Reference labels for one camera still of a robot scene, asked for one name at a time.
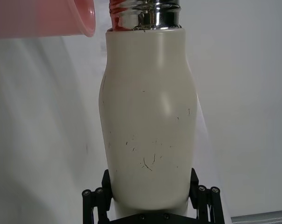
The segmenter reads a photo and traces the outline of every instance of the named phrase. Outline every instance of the pink plastic cup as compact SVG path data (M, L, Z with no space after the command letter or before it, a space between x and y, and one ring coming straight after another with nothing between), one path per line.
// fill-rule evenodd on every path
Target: pink plastic cup
M0 0L0 38L95 31L93 0Z

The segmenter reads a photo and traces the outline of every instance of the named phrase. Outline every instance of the bottle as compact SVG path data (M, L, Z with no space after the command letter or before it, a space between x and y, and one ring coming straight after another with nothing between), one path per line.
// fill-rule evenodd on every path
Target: bottle
M99 111L118 217L184 214L197 95L178 0L110 0Z

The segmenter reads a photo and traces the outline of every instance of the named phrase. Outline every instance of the black mount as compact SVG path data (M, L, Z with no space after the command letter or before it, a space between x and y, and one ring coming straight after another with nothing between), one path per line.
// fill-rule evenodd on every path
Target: black mount
M94 224L94 207L98 208L98 224L224 224L220 189L217 187L207 189L205 186L199 185L197 174L193 168L189 197L193 208L197 210L196 219L169 213L153 212L110 221L107 211L110 210L113 194L108 170L104 173L102 187L97 188L95 191L84 190L82 196L83 224Z

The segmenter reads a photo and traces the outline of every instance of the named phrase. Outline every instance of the bolt head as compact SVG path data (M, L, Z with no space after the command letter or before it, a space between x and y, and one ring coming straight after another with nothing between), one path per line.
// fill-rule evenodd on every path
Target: bolt head
M144 220L145 216L144 215L139 215L139 219Z
M164 219L169 219L169 215L168 214L164 214Z
M219 190L217 188L213 188L212 191L215 192L215 193L219 192Z
M98 194L101 194L101 193L103 193L103 189L102 188L98 188L98 189L96 189L96 193L98 193Z
M87 196L87 195L89 195L89 194L90 194L90 191L89 191L89 190L86 190L86 191L83 192L83 195L84 195L84 196Z
M204 187L199 187L199 190L200 191L205 191L205 188Z

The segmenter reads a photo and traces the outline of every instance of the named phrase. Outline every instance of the threaded bottle top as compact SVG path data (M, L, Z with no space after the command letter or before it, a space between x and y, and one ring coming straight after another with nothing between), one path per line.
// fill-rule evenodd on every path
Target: threaded bottle top
M179 28L179 0L110 0L112 31Z

